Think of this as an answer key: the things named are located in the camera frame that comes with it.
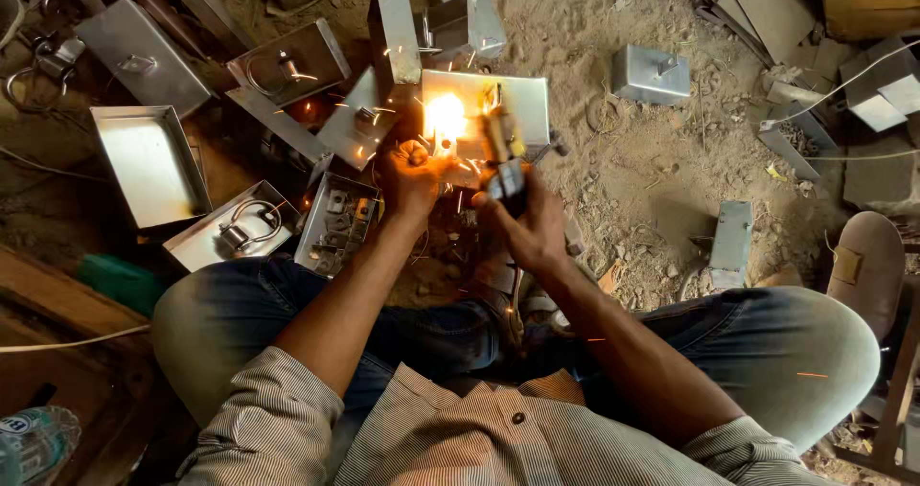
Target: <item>shirt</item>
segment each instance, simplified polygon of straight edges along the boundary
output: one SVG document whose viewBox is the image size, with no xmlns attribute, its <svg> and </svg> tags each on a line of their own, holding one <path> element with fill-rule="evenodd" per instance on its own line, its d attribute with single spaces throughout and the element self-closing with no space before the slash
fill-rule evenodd
<svg viewBox="0 0 920 486">
<path fill-rule="evenodd" d="M 341 399 L 270 347 L 233 378 L 236 392 L 179 468 L 181 484 L 320 484 Z M 564 370 L 464 398 L 405 364 L 386 386 L 335 484 L 821 485 L 788 441 L 742 417 L 680 451 L 595 414 Z"/>
</svg>

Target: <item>plastic bottle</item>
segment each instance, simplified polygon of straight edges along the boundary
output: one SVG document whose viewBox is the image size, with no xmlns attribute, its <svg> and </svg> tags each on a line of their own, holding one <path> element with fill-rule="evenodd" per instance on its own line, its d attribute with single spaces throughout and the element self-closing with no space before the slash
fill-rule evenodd
<svg viewBox="0 0 920 486">
<path fill-rule="evenodd" d="M 0 486 L 44 484 L 79 440 L 80 421 L 63 407 L 35 407 L 0 418 Z"/>
</svg>

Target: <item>rolled-up sleeve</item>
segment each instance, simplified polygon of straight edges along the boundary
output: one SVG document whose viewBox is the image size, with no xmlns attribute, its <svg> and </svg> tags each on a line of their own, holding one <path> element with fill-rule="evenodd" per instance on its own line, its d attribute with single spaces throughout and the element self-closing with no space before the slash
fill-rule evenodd
<svg viewBox="0 0 920 486">
<path fill-rule="evenodd" d="M 181 484 L 319 484 L 341 399 L 301 362 L 269 347 L 233 377 Z"/>
<path fill-rule="evenodd" d="M 770 435 L 749 416 L 697 436 L 681 452 L 739 486 L 830 484 L 805 468 L 791 443 Z"/>
</svg>

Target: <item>man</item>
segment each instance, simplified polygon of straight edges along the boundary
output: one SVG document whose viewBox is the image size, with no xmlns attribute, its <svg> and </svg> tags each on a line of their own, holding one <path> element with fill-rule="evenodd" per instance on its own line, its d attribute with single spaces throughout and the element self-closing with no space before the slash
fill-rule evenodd
<svg viewBox="0 0 920 486">
<path fill-rule="evenodd" d="M 412 141 L 384 157 L 385 218 L 328 284 L 290 259 L 250 258 L 204 268 L 157 304 L 157 358 L 207 423 L 183 484 L 825 483 L 798 456 L 878 374 L 858 315 L 776 288 L 638 322 L 566 255 L 561 202 L 533 172 L 520 220 L 479 194 L 479 221 L 600 372 L 463 395 L 440 386 L 505 356 L 510 323 L 500 298 L 383 306 L 449 165 L 426 156 Z"/>
</svg>

